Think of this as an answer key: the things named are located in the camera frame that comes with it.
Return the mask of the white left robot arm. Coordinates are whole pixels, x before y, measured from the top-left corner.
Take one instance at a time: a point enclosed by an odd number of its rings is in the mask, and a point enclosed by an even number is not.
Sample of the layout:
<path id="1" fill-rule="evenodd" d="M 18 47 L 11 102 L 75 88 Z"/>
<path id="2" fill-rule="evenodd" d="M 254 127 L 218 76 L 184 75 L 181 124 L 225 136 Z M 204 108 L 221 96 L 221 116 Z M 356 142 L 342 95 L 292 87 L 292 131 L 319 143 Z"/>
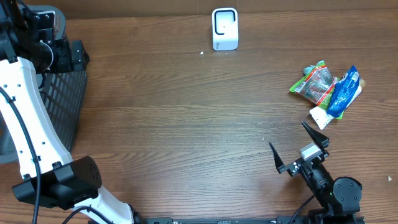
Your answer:
<path id="1" fill-rule="evenodd" d="M 95 161 L 70 153 L 89 60 L 82 41 L 68 40 L 56 7 L 1 2 L 1 116 L 22 176 L 12 191 L 35 208 L 83 213 L 95 223 L 140 223 L 103 186 Z"/>

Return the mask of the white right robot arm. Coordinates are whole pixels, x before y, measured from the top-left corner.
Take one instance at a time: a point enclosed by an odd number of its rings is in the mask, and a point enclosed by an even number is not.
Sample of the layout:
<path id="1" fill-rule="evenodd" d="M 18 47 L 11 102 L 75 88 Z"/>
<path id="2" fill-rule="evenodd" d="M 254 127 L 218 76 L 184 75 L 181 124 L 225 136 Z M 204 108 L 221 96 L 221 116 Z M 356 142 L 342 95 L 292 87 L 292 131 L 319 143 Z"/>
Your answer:
<path id="1" fill-rule="evenodd" d="M 301 148 L 300 157 L 290 164 L 284 164 L 273 144 L 269 144 L 278 173 L 287 172 L 292 177 L 301 175 L 312 192 L 290 217 L 289 223 L 364 223 L 363 217 L 356 217 L 363 186 L 352 177 L 333 179 L 323 165 L 329 156 L 326 148 L 330 139 L 304 121 L 302 126 L 313 142 Z"/>

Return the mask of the green snack bag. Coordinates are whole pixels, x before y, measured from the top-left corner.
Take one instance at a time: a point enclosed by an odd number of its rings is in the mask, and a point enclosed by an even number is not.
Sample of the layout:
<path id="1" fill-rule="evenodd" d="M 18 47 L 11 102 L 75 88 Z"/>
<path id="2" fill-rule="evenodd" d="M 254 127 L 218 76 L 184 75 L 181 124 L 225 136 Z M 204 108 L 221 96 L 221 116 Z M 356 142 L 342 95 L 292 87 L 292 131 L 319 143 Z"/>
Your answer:
<path id="1" fill-rule="evenodd" d="M 313 69 L 310 74 L 303 76 L 298 82 L 290 87 L 289 91 L 302 95 L 326 111 L 328 109 L 335 84 L 339 80 L 339 78 L 330 73 L 325 64 L 324 66 Z"/>

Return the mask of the white bamboo print tube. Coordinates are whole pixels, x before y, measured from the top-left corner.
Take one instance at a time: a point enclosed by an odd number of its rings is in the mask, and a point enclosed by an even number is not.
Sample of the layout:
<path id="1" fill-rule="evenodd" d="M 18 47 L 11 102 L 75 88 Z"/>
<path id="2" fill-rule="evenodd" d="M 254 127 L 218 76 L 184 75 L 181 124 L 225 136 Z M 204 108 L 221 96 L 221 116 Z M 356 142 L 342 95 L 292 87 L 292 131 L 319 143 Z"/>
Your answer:
<path id="1" fill-rule="evenodd" d="M 356 90 L 351 101 L 348 103 L 347 107 L 350 104 L 352 104 L 352 102 L 363 91 L 365 86 L 366 86 L 366 82 L 363 79 L 360 79 L 359 87 Z M 324 109 L 320 108 L 319 106 L 316 106 L 315 108 L 311 109 L 309 111 L 309 113 L 321 130 L 323 130 L 334 119 L 334 117 L 332 115 L 327 114 L 326 111 Z"/>

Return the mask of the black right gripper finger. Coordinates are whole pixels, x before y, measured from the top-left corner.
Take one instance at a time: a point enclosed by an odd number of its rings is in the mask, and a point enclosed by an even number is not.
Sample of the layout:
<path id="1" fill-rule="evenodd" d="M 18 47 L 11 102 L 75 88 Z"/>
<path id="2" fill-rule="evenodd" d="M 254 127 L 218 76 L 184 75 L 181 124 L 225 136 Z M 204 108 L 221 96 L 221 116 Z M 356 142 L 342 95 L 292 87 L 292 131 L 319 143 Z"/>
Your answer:
<path id="1" fill-rule="evenodd" d="M 309 126 L 306 122 L 302 121 L 302 126 L 308 133 L 308 135 L 312 138 L 313 142 L 320 148 L 325 149 L 330 144 L 330 139 L 319 133 L 318 131 L 314 130 L 311 126 Z"/>
<path id="2" fill-rule="evenodd" d="M 274 155 L 275 167 L 276 167 L 277 171 L 281 171 L 284 168 L 284 163 L 283 163 L 282 159 L 280 158 L 279 154 L 277 153 L 273 144 L 271 142 L 269 142 L 269 145 L 270 145 L 270 148 Z"/>

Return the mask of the mint green wipes pack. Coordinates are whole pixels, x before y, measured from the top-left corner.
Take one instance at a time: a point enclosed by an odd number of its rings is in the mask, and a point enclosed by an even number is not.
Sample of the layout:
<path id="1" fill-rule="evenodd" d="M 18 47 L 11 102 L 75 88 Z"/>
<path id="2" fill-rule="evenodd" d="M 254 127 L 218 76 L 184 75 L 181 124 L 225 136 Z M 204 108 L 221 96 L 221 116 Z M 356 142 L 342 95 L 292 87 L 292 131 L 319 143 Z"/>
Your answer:
<path id="1" fill-rule="evenodd" d="M 317 67 L 324 66 L 324 65 L 325 65 L 325 62 L 323 60 L 321 60 L 316 65 L 310 65 L 309 67 L 305 67 L 303 69 L 303 74 L 306 76 L 306 75 L 310 74 L 313 69 L 315 69 Z"/>

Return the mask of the blue Oreo cookie pack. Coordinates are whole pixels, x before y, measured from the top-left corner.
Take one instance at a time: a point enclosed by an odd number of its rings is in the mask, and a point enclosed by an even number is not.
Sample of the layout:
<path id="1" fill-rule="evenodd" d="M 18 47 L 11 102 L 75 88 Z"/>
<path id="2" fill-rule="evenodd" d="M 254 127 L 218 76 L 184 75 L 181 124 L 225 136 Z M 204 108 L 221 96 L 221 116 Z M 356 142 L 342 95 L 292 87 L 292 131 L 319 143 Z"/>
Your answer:
<path id="1" fill-rule="evenodd" d="M 326 113 L 338 118 L 353 100 L 362 92 L 361 78 L 353 65 L 344 77 L 335 84 L 335 88 Z"/>

